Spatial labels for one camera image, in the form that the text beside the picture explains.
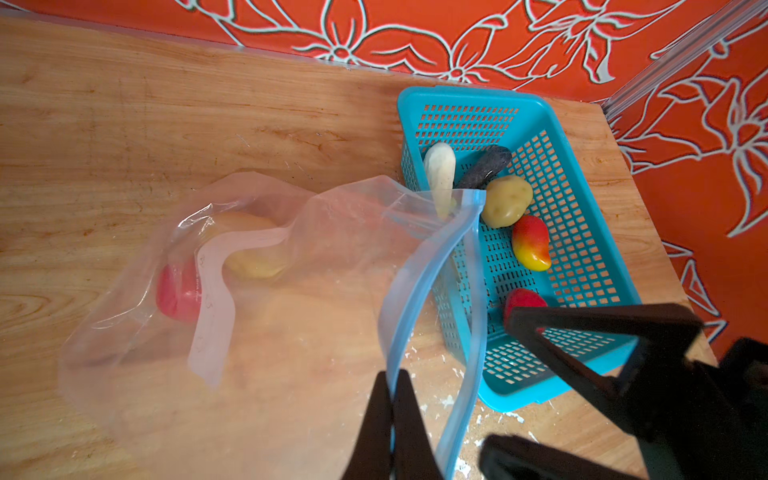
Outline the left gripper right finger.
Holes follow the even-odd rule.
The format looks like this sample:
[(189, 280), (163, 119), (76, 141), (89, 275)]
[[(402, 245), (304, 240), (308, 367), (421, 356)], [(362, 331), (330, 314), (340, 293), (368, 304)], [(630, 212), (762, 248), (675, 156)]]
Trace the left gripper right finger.
[(442, 479), (421, 411), (413, 389), (410, 374), (398, 372), (393, 410), (393, 479)]

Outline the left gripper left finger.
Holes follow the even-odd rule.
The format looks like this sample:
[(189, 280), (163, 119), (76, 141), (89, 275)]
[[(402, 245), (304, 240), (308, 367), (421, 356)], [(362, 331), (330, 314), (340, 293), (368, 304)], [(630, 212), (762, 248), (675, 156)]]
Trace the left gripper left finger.
[(386, 373), (377, 374), (351, 458), (348, 479), (389, 479), (393, 471), (393, 407)]

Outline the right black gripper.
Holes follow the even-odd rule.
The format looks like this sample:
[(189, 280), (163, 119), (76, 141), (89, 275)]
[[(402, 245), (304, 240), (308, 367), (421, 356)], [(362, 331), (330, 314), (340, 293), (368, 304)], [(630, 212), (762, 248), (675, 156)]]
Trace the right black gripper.
[[(684, 379), (701, 330), (674, 303), (515, 307), (505, 319), (509, 336), (624, 432), (651, 438), (661, 420), (654, 440), (638, 442), (649, 478), (765, 479), (767, 345), (741, 338), (719, 366), (695, 361)], [(488, 436), (478, 465), (486, 479), (635, 479), (519, 436)]]

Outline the red apple toy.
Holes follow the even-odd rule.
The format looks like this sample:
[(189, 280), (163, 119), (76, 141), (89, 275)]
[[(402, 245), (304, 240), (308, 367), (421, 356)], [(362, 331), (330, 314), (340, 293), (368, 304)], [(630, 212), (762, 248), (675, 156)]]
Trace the red apple toy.
[(533, 308), (546, 308), (547, 303), (546, 301), (535, 291), (524, 289), (524, 288), (516, 288), (512, 290), (506, 298), (504, 309), (503, 309), (503, 324), (504, 327), (507, 327), (511, 324), (511, 318), (512, 313), (519, 309), (524, 307), (533, 307)]
[(156, 287), (156, 304), (160, 312), (170, 319), (187, 323), (198, 320), (201, 284), (192, 257), (163, 267)]

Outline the clear zip top bag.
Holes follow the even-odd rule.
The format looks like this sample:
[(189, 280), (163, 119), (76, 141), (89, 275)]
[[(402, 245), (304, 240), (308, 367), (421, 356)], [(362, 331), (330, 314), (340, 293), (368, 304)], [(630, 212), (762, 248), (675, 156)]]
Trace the clear zip top bag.
[[(446, 219), (431, 191), (386, 176), (315, 194), (255, 172), (191, 195), (67, 339), (62, 393), (162, 479), (338, 478), (379, 372), (390, 396), (422, 315), (439, 312), (438, 276), (469, 250), (467, 360), (428, 433), (450, 478), (478, 395), (487, 339), (479, 243), (485, 195), (452, 190)], [(276, 228), (202, 244), (214, 214), (242, 211)], [(266, 279), (225, 267), (234, 252), (284, 244)], [(192, 257), (195, 323), (160, 312), (166, 264)]]

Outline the yellow potato toy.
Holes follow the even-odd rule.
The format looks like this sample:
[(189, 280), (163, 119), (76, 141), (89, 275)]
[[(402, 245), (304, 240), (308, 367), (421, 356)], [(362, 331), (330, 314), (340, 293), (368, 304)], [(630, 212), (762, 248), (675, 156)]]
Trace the yellow potato toy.
[(508, 175), (492, 180), (486, 187), (481, 214), (489, 228), (506, 228), (524, 215), (533, 199), (532, 186), (522, 177)]
[[(277, 225), (269, 218), (255, 216), (242, 211), (226, 211), (211, 216), (202, 229), (199, 240), (202, 244), (214, 237), (232, 231), (267, 230)], [(224, 267), (240, 279), (266, 279), (280, 273), (288, 263), (284, 244), (257, 249), (246, 249), (232, 253)]]

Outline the red yellow mango toy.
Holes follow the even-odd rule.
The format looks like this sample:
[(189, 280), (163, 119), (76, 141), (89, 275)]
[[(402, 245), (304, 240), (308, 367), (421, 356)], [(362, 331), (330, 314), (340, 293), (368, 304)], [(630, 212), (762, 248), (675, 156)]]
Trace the red yellow mango toy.
[(551, 267), (549, 231), (540, 218), (524, 215), (513, 225), (512, 247), (516, 259), (525, 268), (543, 272)]

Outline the teal plastic basket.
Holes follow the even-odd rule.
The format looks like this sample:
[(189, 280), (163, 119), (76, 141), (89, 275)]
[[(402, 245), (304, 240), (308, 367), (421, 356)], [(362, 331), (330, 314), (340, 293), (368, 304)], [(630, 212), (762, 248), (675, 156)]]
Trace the teal plastic basket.
[(534, 95), (449, 86), (407, 88), (397, 109), (410, 189), (427, 188), (423, 160), (438, 142), (453, 149), (458, 176), (488, 148), (506, 148), (505, 173), (531, 185), (528, 213), (547, 226), (552, 265), (526, 269), (513, 254), (509, 229), (481, 228), (488, 338), (479, 397), (506, 413), (565, 393), (567, 384), (504, 332), (508, 294), (532, 290), (551, 307), (633, 305), (640, 298), (555, 112)]

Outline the dark eggplant toy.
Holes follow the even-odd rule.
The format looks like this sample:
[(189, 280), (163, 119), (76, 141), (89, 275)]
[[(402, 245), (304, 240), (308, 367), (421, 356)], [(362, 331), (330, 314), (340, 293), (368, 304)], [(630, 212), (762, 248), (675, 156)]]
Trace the dark eggplant toy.
[(511, 162), (512, 152), (503, 146), (490, 146), (456, 184), (457, 189), (483, 189)]

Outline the white radish toy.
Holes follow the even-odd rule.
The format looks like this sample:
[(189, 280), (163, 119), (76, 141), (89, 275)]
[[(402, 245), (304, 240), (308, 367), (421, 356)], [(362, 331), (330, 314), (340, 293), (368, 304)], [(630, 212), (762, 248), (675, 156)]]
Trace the white radish toy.
[(437, 142), (427, 150), (423, 163), (436, 213), (440, 219), (446, 219), (452, 208), (455, 153), (447, 143)]

